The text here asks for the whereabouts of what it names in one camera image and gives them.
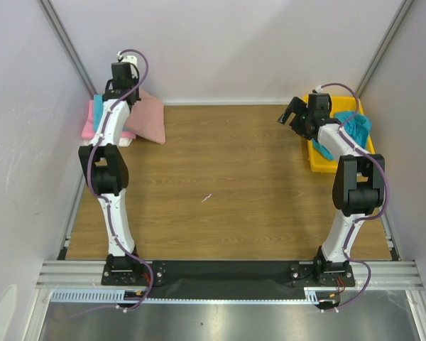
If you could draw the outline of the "dusty pink t shirt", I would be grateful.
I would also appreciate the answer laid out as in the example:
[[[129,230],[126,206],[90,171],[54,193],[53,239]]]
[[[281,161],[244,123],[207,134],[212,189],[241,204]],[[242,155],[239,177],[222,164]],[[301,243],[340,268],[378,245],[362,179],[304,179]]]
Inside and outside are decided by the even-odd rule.
[[[166,142],[164,104],[143,89],[139,94],[141,99],[132,106],[125,127],[143,139],[163,145]]]

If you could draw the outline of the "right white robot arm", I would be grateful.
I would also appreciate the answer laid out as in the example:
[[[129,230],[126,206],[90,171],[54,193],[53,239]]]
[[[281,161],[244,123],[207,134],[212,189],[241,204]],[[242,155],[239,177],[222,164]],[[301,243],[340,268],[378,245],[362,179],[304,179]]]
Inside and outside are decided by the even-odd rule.
[[[337,161],[332,200],[337,210],[332,228],[319,247],[312,268],[297,267],[295,280],[307,277],[320,286],[334,286],[353,278],[350,267],[351,247],[362,224],[383,205],[386,194],[385,160],[360,147],[345,131],[342,123],[331,117],[332,99],[313,92],[307,101],[293,97],[279,118],[308,141],[323,145]]]

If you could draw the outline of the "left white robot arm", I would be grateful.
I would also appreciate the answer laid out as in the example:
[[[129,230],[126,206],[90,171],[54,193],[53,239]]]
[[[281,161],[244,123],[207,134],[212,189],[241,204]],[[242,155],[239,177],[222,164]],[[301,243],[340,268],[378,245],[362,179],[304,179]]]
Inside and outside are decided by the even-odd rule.
[[[102,95],[102,116],[94,138],[78,150],[87,186],[98,199],[104,215],[109,246],[104,281],[138,282],[143,265],[126,215],[129,171],[119,150],[124,124],[139,97],[140,75],[135,61],[120,58],[111,64],[112,78]]]

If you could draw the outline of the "folded teal t shirt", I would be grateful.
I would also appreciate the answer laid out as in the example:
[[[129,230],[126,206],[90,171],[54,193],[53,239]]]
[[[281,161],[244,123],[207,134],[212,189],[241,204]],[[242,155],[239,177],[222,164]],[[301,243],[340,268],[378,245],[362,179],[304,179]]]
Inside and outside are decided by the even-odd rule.
[[[93,96],[93,130],[97,132],[103,115],[103,99],[100,94]]]

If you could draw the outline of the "teal crumpled t shirt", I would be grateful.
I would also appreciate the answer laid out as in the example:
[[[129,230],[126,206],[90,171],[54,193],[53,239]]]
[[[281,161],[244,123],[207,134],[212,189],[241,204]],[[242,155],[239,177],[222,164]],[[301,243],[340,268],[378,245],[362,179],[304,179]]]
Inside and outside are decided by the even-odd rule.
[[[367,117],[361,114],[357,114],[354,118],[349,120],[349,118],[353,116],[353,113],[354,111],[336,112],[333,117],[341,123],[346,121],[344,126],[346,133],[348,133],[360,147],[366,148],[372,123]],[[312,146],[326,160],[334,161],[333,155],[322,144],[312,140]]]

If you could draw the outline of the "yellow plastic bin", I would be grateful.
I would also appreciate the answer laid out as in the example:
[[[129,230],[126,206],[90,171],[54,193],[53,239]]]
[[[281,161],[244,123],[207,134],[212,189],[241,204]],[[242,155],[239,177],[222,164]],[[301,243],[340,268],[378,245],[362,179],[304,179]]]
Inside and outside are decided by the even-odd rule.
[[[332,96],[332,110],[330,113],[330,117],[333,117],[338,113],[338,112],[348,112],[351,111],[353,113],[353,111],[356,109],[356,102],[355,99],[353,97],[350,96]],[[308,94],[304,95],[302,97],[302,100],[304,102],[308,101]],[[364,116],[364,110],[363,107],[361,105],[361,102],[359,100],[359,114]],[[353,142],[358,144],[358,141],[355,141],[355,138],[348,133],[348,138],[350,140],[353,140]],[[337,171],[337,162],[336,161],[330,161],[327,160],[321,153],[319,153],[314,146],[312,145],[312,142],[314,141],[308,141],[307,142],[307,160],[309,162],[310,165],[310,170],[313,173],[336,173]],[[371,137],[368,135],[368,138],[366,140],[366,147],[364,148],[366,149],[369,153],[376,153],[374,146],[373,146],[373,142],[371,140]]]

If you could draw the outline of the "folded white t shirt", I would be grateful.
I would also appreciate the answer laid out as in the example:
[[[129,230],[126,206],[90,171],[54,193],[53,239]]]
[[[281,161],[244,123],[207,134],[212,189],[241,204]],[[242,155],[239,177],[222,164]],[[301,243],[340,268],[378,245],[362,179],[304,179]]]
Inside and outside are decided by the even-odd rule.
[[[120,138],[118,146],[119,146],[119,148],[129,147],[131,145],[132,141],[133,141],[133,139],[130,139],[130,138]],[[82,145],[83,146],[88,146],[88,145],[91,144],[91,142],[92,142],[91,139],[83,139],[82,140]]]

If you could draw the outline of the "folded pink t shirt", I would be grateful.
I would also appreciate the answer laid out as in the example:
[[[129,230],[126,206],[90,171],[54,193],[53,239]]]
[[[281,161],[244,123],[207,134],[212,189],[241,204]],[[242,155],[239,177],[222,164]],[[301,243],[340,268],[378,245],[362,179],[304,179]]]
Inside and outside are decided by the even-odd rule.
[[[89,101],[87,120],[82,129],[81,137],[85,141],[90,141],[94,138],[94,129],[93,129],[93,106],[94,101]],[[121,134],[123,139],[135,139],[136,135],[130,131],[123,131]]]

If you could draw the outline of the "aluminium frame rail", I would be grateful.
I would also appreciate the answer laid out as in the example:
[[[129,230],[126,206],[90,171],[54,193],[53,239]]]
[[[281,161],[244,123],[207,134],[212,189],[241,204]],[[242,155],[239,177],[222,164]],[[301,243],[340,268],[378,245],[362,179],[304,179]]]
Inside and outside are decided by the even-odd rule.
[[[36,2],[46,17],[55,34],[55,37],[58,39],[62,49],[65,51],[68,60],[75,69],[75,72],[77,73],[77,76],[82,82],[87,93],[90,95],[90,97],[93,97],[93,95],[97,92],[95,90],[93,81],[88,75],[87,69],[82,62],[77,49],[75,48],[74,43],[72,42],[72,39],[70,38],[70,35],[65,28],[65,25],[61,21],[61,18],[59,17],[53,2],[50,0],[37,0]]]

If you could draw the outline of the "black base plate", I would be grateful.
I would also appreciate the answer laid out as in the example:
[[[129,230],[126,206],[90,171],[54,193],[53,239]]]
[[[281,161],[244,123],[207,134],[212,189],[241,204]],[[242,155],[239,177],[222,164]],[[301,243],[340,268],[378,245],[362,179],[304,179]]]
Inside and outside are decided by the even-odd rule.
[[[320,271],[311,261],[152,261],[104,265],[101,285],[144,286],[153,274],[151,298],[192,300],[284,300],[303,298],[307,287],[334,291],[355,286],[351,266]]]

